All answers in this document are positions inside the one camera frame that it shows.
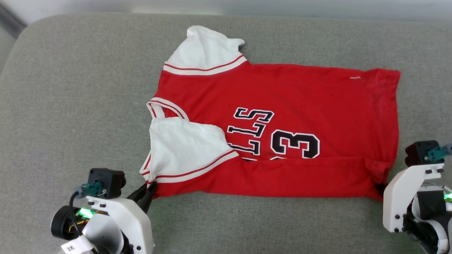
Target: black cable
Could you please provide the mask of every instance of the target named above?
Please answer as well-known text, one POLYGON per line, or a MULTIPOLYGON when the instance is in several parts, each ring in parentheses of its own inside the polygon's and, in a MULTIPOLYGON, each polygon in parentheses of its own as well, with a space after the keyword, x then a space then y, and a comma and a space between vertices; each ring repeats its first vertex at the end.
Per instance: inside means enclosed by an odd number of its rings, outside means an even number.
POLYGON ((77 220, 75 218, 75 213, 74 213, 74 199, 75 199, 75 197, 77 197, 78 194, 79 194, 78 191, 74 192, 74 194, 72 194, 72 196, 71 196, 71 199, 69 200, 69 208, 71 210, 69 212, 69 215, 71 216, 71 219, 74 222, 75 230, 77 231, 79 236, 81 236, 81 235, 83 235, 82 230, 80 230, 79 225, 77 224, 77 220))

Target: red stripe trim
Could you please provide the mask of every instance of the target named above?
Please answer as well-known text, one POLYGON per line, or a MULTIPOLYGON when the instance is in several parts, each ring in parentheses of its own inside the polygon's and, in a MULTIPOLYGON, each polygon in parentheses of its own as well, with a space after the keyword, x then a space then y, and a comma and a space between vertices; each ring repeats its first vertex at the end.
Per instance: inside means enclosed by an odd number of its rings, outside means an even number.
POLYGON ((184 118, 184 115, 183 115, 179 110, 177 110, 176 108, 174 108, 173 106, 168 105, 168 104, 163 103, 163 102, 158 101, 158 100, 152 100, 152 99, 151 99, 151 102, 160 103, 160 104, 164 105, 165 107, 167 107, 167 108, 173 110, 174 112, 179 113, 179 116, 182 117, 182 119, 185 119, 185 118, 184 118))
POLYGON ((209 165, 207 165, 207 166, 205 166, 205 167, 203 167, 203 168, 200 168, 200 169, 197 169, 197 170, 194 170, 194 171, 185 173, 185 174, 178 174, 178 175, 159 175, 159 176, 156 176, 155 178, 156 178, 156 179, 157 179, 157 178, 161 178, 161 177, 174 178, 174 177, 185 176, 185 175, 188 175, 188 174, 193 174, 193 173, 196 173, 196 172, 198 172, 198 171, 200 171, 200 170, 203 170, 203 169, 205 169, 205 168, 208 168, 208 167, 212 166, 212 165, 213 165, 215 162, 217 162, 219 159, 221 159, 221 158, 223 158, 224 156, 226 156, 226 155, 228 155, 228 154, 231 154, 231 153, 233 153, 233 152, 235 152, 235 150, 231 150, 231 151, 229 151, 229 152, 227 152, 227 153, 221 155, 221 156, 218 157, 216 160, 214 160, 211 164, 209 164, 209 165))
POLYGON ((152 110, 152 116, 154 117, 154 118, 156 118, 157 117, 157 114, 155 113, 155 111, 154 111, 154 108, 151 106, 151 110, 152 110))
POLYGON ((149 155, 149 159, 147 159, 146 165, 144 166, 144 169, 147 169, 147 166, 149 165, 149 162, 151 161, 151 155, 149 155))
POLYGON ((242 58, 242 57, 243 57, 243 55, 240 55, 238 58, 236 58, 234 61, 232 61, 232 62, 230 62, 230 63, 224 64, 224 65, 219 65, 219 66, 216 66, 216 67, 213 67, 213 68, 210 68, 210 69, 178 68, 178 67, 172 66, 172 65, 167 64, 167 63, 165 63, 165 65, 166 65, 166 66, 169 66, 169 67, 171 67, 171 68, 175 68, 175 69, 178 69, 178 70, 184 70, 184 71, 211 71, 211 70, 214 70, 214 69, 217 69, 217 68, 226 66, 226 65, 233 64, 233 63, 235 63, 237 60, 239 60, 239 59, 242 58))

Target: gray sofa cushion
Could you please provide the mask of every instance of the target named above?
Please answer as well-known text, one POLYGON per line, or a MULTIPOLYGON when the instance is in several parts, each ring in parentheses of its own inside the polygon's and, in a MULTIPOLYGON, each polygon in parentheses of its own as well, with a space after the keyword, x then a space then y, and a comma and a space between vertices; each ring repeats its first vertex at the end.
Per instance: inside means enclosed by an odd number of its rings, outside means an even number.
MULTIPOLYGON (((88 170, 124 170, 138 188, 149 152, 145 103, 163 63, 199 24, 242 38, 251 63, 402 73, 400 148, 452 141, 452 28, 443 24, 270 17, 75 14, 40 20, 17 40, 0 77, 0 252, 57 253, 50 234, 88 170)), ((442 182, 452 184, 447 166, 442 182)), ((155 253, 422 253, 381 222, 366 198, 256 198, 190 193, 149 215, 155 253)))

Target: green led light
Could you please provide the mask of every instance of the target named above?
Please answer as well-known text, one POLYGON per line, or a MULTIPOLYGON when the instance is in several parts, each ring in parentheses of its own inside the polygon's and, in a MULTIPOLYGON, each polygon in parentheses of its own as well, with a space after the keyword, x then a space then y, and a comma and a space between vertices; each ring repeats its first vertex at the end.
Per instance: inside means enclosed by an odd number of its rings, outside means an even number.
POLYGON ((85 209, 85 208, 80 208, 79 214, 82 217, 91 219, 93 217, 94 211, 91 211, 91 210, 88 210, 88 209, 85 209))

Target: white wall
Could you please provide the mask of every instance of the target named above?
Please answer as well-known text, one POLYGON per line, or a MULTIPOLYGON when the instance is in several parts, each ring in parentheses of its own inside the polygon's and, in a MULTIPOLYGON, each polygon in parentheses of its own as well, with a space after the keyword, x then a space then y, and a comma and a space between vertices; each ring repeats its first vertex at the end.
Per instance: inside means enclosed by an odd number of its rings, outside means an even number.
POLYGON ((275 15, 452 23, 452 0, 0 0, 30 24, 86 11, 275 15))
POLYGON ((0 26, 0 74, 8 59, 9 52, 13 48, 16 39, 0 26))

